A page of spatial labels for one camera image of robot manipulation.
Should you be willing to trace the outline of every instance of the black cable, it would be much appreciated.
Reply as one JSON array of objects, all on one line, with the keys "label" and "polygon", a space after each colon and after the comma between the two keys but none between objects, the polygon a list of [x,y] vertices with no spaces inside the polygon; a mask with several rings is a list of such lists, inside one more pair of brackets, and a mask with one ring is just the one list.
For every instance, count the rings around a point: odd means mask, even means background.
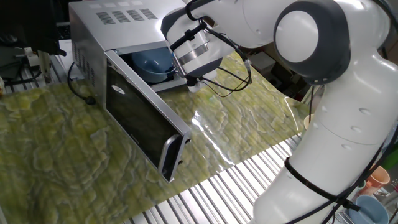
[{"label": "black cable", "polygon": [[398,208],[394,211],[394,214],[392,214],[392,216],[391,216],[391,218],[390,218],[390,220],[389,220],[388,223],[391,223],[391,222],[392,222],[392,220],[395,218],[395,216],[397,215],[397,213],[398,213]]},{"label": "black cable", "polygon": [[228,70],[225,69],[225,68],[218,67],[217,69],[220,69],[220,70],[222,70],[222,71],[224,71],[224,72],[226,72],[226,73],[232,75],[233,77],[237,78],[238,80],[241,80],[242,82],[248,82],[247,80],[244,80],[243,78],[241,78],[241,77],[239,77],[239,76],[233,74],[232,72],[228,71]]},{"label": "black cable", "polygon": [[229,46],[231,46],[231,47],[235,50],[235,52],[238,53],[238,55],[242,58],[242,60],[243,60],[243,62],[244,62],[244,65],[245,65],[245,67],[246,67],[246,70],[248,71],[248,77],[247,77],[246,79],[243,80],[242,78],[240,78],[240,77],[238,77],[237,75],[231,73],[230,71],[227,71],[227,70],[224,69],[224,68],[218,67],[218,69],[220,69],[220,70],[222,70],[222,71],[224,71],[224,72],[227,72],[228,74],[232,75],[233,77],[235,77],[235,78],[241,80],[242,83],[240,83],[235,89],[232,89],[232,88],[228,88],[228,87],[225,87],[225,86],[223,86],[223,85],[220,85],[220,84],[218,84],[217,82],[214,82],[214,81],[209,80],[209,79],[204,78],[204,77],[199,78],[199,80],[201,80],[201,81],[202,81],[202,80],[206,80],[206,81],[208,81],[209,83],[212,83],[212,84],[214,84],[214,85],[216,85],[216,86],[218,86],[218,87],[220,87],[220,88],[223,88],[223,89],[228,90],[228,91],[231,92],[231,93],[229,93],[228,95],[222,96],[222,97],[227,97],[227,96],[229,96],[230,94],[232,94],[232,92],[242,91],[242,90],[244,90],[245,88],[247,88],[248,85],[252,83],[252,74],[251,74],[251,68],[250,68],[250,63],[249,63],[248,58],[245,56],[244,53],[242,53],[242,51],[238,48],[238,46],[237,46],[232,40],[229,40],[227,37],[223,36],[223,34],[217,33],[217,32],[215,32],[215,31],[209,29],[208,27],[205,28],[205,32],[208,32],[209,34],[212,34],[212,35],[214,35],[215,37],[219,38],[221,41],[223,41],[224,43],[226,43],[226,44],[228,44]]},{"label": "black cable", "polygon": [[[397,139],[398,138],[398,129],[395,131],[392,139]],[[374,164],[374,161],[376,160],[377,156],[379,155],[379,153],[381,152],[381,149],[383,147],[384,144],[382,144],[382,146],[379,148],[379,150],[377,151],[374,159],[372,159],[372,161],[366,166],[366,169],[364,170],[364,172],[362,173],[362,175],[360,176],[360,178],[355,182],[355,184],[353,186],[351,186],[349,189],[345,190],[343,193],[345,198],[348,197],[348,195],[355,189],[355,187],[357,187],[360,183],[362,183],[363,181],[365,181],[379,166],[380,164],[382,164],[387,156],[393,151],[394,149],[394,143],[395,140],[392,140],[389,145],[387,146],[386,151],[382,154],[382,156],[380,157],[380,159],[375,163],[375,165],[372,167],[372,165]],[[340,207],[341,204],[337,204],[337,206],[329,213],[329,215],[326,217],[326,220],[330,219],[332,214],[335,213],[338,209],[338,207]]]},{"label": "black cable", "polygon": [[[398,129],[396,129],[392,139],[397,139],[398,137]],[[371,161],[369,162],[369,164],[366,166],[366,168],[363,170],[362,174],[359,176],[359,178],[357,179],[357,181],[349,188],[347,188],[345,191],[343,191],[342,193],[340,193],[339,195],[337,195],[337,197],[344,197],[347,198],[350,193],[362,182],[364,182],[379,166],[381,163],[384,162],[384,160],[386,159],[386,157],[392,152],[393,148],[394,148],[394,143],[395,141],[391,141],[390,144],[387,146],[387,149],[385,151],[385,153],[381,156],[381,158],[376,162],[375,166],[373,168],[372,165],[374,164],[374,162],[376,161],[378,155],[380,154],[383,145],[380,146],[379,150],[377,150],[377,152],[375,153],[375,155],[373,156],[373,158],[371,159]],[[311,212],[308,212],[304,215],[302,215],[301,217],[298,217],[290,222],[288,222],[287,224],[294,224],[297,223],[299,221],[302,221],[308,217],[310,217],[311,215],[323,210],[324,208],[326,208],[327,206],[331,205],[332,201],[328,201],[325,202],[323,205],[320,205],[319,207],[317,207],[316,209],[312,210]],[[330,220],[331,216],[333,216],[336,211],[338,210],[338,208],[341,206],[341,204],[337,204],[335,207],[333,207],[333,210],[329,213],[329,215],[324,219],[324,221],[322,222],[322,224],[327,223],[328,220]]]},{"label": "black cable", "polygon": [[381,53],[382,53],[383,58],[388,60],[388,54],[387,54],[386,47],[381,48]]},{"label": "black cable", "polygon": [[231,91],[231,92],[228,93],[227,95],[221,96],[221,94],[217,93],[216,90],[214,90],[211,86],[209,86],[209,84],[207,84],[207,83],[205,83],[205,82],[202,82],[202,81],[199,81],[199,82],[200,82],[200,83],[204,83],[208,88],[210,88],[211,90],[213,90],[213,92],[216,93],[216,94],[217,94],[219,97],[221,97],[221,98],[226,98],[226,97],[230,96],[230,95],[233,93],[233,91]]},{"label": "black cable", "polygon": [[84,101],[86,102],[87,105],[94,105],[94,104],[96,104],[96,100],[94,99],[94,97],[92,97],[92,96],[87,96],[87,97],[81,96],[79,93],[77,93],[77,92],[73,89],[73,87],[72,87],[72,82],[71,82],[71,80],[70,80],[70,74],[71,74],[71,72],[72,72],[72,67],[73,67],[74,65],[75,65],[75,63],[72,62],[72,64],[70,65],[70,68],[69,68],[69,71],[68,71],[68,77],[67,77],[67,79],[68,79],[67,82],[68,82],[68,86],[69,86],[70,91],[71,91],[74,95],[76,95],[77,97],[79,97],[80,99],[84,100]]},{"label": "black cable", "polygon": [[5,70],[5,69],[8,69],[8,68],[14,67],[14,66],[16,66],[16,65],[21,65],[21,64],[22,64],[22,62],[21,62],[21,61],[18,61],[18,62],[12,62],[12,63],[9,63],[9,64],[7,64],[7,65],[3,65],[3,66],[1,66],[1,67],[0,67],[0,70]]},{"label": "black cable", "polygon": [[314,88],[314,86],[312,86],[312,89],[311,89],[311,99],[310,99],[310,121],[309,121],[309,123],[311,123],[311,117],[312,117],[313,88]]},{"label": "black cable", "polygon": [[336,219],[336,214],[333,214],[333,220],[331,221],[331,224],[335,224],[335,219]]},{"label": "black cable", "polygon": [[249,85],[249,82],[248,82],[248,81],[243,80],[243,81],[241,82],[241,84],[238,85],[238,87],[236,87],[235,89],[231,89],[231,88],[225,87],[225,86],[223,86],[223,85],[220,85],[220,84],[218,84],[217,82],[214,82],[213,80],[210,80],[210,79],[205,78],[205,77],[200,77],[199,80],[206,80],[206,81],[208,81],[208,82],[210,82],[210,83],[212,83],[212,84],[214,84],[214,85],[216,85],[216,86],[218,86],[218,87],[220,87],[220,88],[223,88],[223,89],[228,90],[228,91],[231,91],[231,92],[242,91],[242,90],[244,90],[246,87],[248,87],[248,85]]},{"label": "black cable", "polygon": [[225,96],[221,96],[219,93],[217,93],[211,86],[209,86],[207,83],[205,83],[205,82],[202,82],[202,81],[200,81],[201,83],[204,83],[206,86],[208,86],[211,90],[213,90],[213,92],[214,93],[216,93],[219,97],[221,97],[221,98],[226,98],[227,96],[230,96],[232,93],[234,93],[234,92],[236,92],[236,91],[238,91],[237,89],[244,83],[244,82],[241,82],[241,84],[239,84],[234,90],[231,90],[231,92],[230,93],[228,93],[227,95],[225,95]]},{"label": "black cable", "polygon": [[[22,68],[22,65],[18,69],[18,73],[20,72]],[[12,86],[12,85],[18,85],[18,84],[23,84],[23,83],[29,83],[31,81],[36,80],[37,77],[39,77],[42,74],[42,71],[39,71],[33,78],[28,78],[25,80],[18,80],[18,81],[9,81],[9,82],[4,82],[4,86]]]},{"label": "black cable", "polygon": [[396,32],[398,32],[398,22],[397,19],[395,18],[395,15],[391,12],[389,9],[388,4],[383,1],[383,0],[373,0],[390,18],[392,26],[395,28]]}]

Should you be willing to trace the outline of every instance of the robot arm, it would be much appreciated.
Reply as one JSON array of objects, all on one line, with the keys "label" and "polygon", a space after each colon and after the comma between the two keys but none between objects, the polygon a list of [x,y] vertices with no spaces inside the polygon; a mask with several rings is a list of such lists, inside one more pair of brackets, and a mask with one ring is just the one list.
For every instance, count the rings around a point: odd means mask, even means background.
[{"label": "robot arm", "polygon": [[[398,118],[398,67],[377,52],[393,18],[374,1],[197,0],[188,10],[193,18],[211,17],[218,32],[244,47],[274,41],[286,65],[307,82],[325,85],[319,109],[289,161],[333,195],[356,181]],[[173,44],[199,25],[180,9],[165,17],[162,32]],[[204,44],[207,50],[182,65],[188,77],[208,75],[232,51],[200,31],[174,53],[181,61]],[[252,223],[288,223],[327,201],[283,168],[256,200]],[[303,222],[321,223],[332,206]]]},{"label": "robot arm", "polygon": [[[197,0],[192,1],[188,8],[193,18],[212,18],[218,24],[213,30],[226,34],[234,43],[255,48],[273,41],[274,24],[279,14],[294,1]],[[188,30],[194,30],[199,25],[200,21],[191,20],[187,10],[183,8],[165,16],[161,30],[170,45],[173,45]],[[194,35],[194,39],[172,50],[185,70],[188,87],[191,91],[197,91],[201,86],[195,80],[202,76],[214,78],[214,70],[220,65],[222,58],[234,49],[201,30]]]}]

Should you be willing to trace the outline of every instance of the microwave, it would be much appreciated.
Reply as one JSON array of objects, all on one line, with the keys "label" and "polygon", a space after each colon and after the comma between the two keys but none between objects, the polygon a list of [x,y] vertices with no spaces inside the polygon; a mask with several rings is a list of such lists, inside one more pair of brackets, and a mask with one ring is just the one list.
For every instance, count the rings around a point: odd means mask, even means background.
[{"label": "microwave", "polygon": [[97,102],[168,182],[174,179],[190,128],[158,91],[185,85],[175,73],[158,84],[135,71],[131,54],[167,48],[160,31],[181,0],[82,1],[69,4],[73,61]]}]

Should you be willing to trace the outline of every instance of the metal grating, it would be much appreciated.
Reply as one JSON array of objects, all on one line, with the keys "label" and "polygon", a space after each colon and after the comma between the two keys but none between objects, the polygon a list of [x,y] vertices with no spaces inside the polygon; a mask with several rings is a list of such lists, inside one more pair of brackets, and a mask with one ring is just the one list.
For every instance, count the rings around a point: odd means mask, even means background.
[{"label": "metal grating", "polygon": [[[301,141],[301,134],[272,146],[202,183],[132,217],[123,224],[244,224],[253,205]],[[345,212],[334,224],[353,224]]]},{"label": "metal grating", "polygon": [[90,64],[86,62],[86,71],[87,71],[87,78],[90,80]]},{"label": "metal grating", "polygon": [[83,73],[85,74],[86,73],[86,58],[85,58],[84,55],[82,55],[81,57],[82,57],[82,60],[81,60],[81,65],[80,66],[82,67]]},{"label": "metal grating", "polygon": [[142,16],[140,14],[138,14],[138,12],[135,10],[127,10],[126,12],[131,16],[132,19],[134,19],[134,21],[143,21],[144,20],[144,18],[142,18]]},{"label": "metal grating", "polygon": [[78,58],[79,58],[79,60],[78,60],[78,62],[79,62],[79,66],[81,65],[81,53],[80,53],[80,49],[77,49],[77,54],[78,54]]},{"label": "metal grating", "polygon": [[140,9],[140,11],[141,11],[148,19],[157,19],[157,17],[156,17],[149,9]]},{"label": "metal grating", "polygon": [[119,22],[130,22],[130,20],[123,14],[122,11],[114,11],[112,14],[118,19]]},{"label": "metal grating", "polygon": [[115,22],[107,12],[97,12],[96,14],[105,25],[115,24]]},{"label": "metal grating", "polygon": [[91,69],[91,84],[93,85],[93,87],[95,87],[95,81],[94,81],[94,70]]},{"label": "metal grating", "polygon": [[73,51],[75,53],[75,60],[77,61],[77,47],[76,47],[76,43],[73,43]]}]

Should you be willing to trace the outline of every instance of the mug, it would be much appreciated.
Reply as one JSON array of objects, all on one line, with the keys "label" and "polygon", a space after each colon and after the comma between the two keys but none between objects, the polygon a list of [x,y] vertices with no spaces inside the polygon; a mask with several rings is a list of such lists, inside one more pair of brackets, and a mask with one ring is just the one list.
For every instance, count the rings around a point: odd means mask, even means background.
[{"label": "mug", "polygon": [[372,195],[390,182],[390,175],[379,166],[367,179],[366,186],[359,191],[360,195]]}]

